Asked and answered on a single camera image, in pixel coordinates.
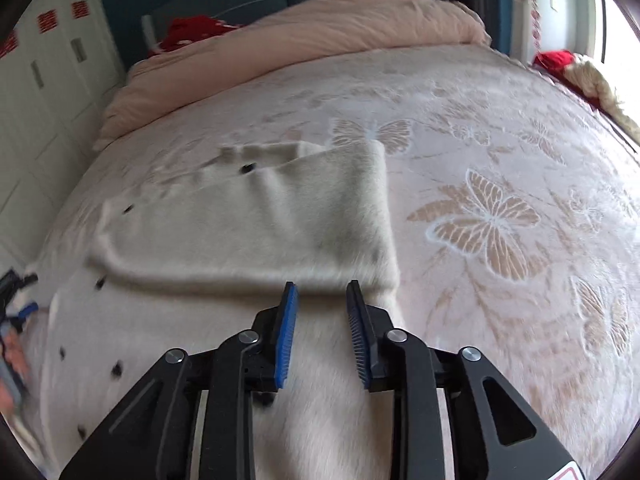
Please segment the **person's left hand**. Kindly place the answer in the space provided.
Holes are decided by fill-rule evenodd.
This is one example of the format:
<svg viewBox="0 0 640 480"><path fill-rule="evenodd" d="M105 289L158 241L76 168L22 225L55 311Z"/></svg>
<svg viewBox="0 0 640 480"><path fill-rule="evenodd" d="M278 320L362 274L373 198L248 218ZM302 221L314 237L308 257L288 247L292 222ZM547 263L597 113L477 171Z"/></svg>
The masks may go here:
<svg viewBox="0 0 640 480"><path fill-rule="evenodd" d="M17 412L27 394L28 365L20 336L13 327L1 329L1 413Z"/></svg>

